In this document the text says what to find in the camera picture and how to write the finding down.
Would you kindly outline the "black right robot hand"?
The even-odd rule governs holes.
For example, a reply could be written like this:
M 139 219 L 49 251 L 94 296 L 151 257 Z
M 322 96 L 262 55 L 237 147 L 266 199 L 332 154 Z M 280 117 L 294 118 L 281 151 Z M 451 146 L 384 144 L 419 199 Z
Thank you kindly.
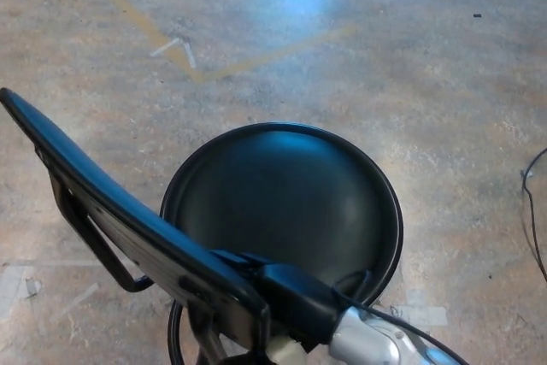
M 291 264 L 227 250 L 213 254 L 248 280 L 266 301 L 271 337 L 287 335 L 310 350 L 331 342 L 344 305 L 330 286 Z

